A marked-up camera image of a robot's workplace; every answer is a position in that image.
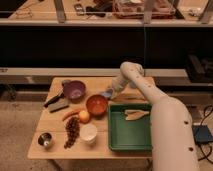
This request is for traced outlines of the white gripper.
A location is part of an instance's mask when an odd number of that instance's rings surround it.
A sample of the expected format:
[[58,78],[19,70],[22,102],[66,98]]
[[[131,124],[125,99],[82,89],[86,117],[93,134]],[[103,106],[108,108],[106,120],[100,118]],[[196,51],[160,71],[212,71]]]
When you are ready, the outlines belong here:
[[129,80],[122,75],[118,75],[112,80],[111,88],[113,90],[112,99],[117,97],[127,86]]

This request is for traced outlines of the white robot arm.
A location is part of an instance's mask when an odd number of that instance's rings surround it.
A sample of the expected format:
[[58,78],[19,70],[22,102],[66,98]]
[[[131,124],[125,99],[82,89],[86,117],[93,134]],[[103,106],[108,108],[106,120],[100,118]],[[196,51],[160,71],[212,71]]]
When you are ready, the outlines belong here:
[[142,76],[142,66],[123,62],[111,83],[115,98],[132,82],[151,108],[153,171],[200,171],[192,131],[192,117],[183,102]]

